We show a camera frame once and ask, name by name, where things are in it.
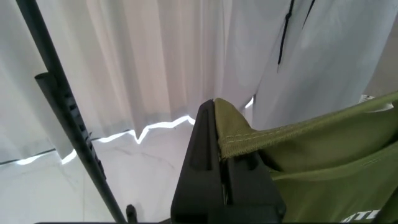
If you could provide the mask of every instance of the curtain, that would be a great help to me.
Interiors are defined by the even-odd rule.
[[[374,71],[397,1],[315,1],[305,24],[312,0],[294,1],[280,65],[290,0],[37,2],[86,127],[102,138],[195,118],[215,97],[243,109],[256,95],[255,128],[346,106]],[[0,4],[0,162],[51,148],[64,158],[72,147],[33,79],[44,65],[16,3]]]

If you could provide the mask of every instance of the black string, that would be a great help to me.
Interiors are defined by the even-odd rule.
[[[313,6],[313,3],[314,3],[314,2],[315,2],[315,0],[312,0],[311,5],[310,5],[310,9],[308,10],[307,16],[305,17],[305,20],[304,20],[304,23],[303,23],[303,27],[304,27],[305,22],[307,21],[308,15],[310,14],[310,11],[311,11],[311,9],[312,9],[312,6]]]
[[[282,52],[284,51],[284,42],[285,42],[287,24],[289,23],[289,19],[292,16],[293,5],[294,5],[294,0],[291,0],[290,1],[289,12],[285,16],[285,27],[284,27],[284,33],[282,34],[282,41],[280,42],[278,65],[280,64],[280,61],[282,60]]]

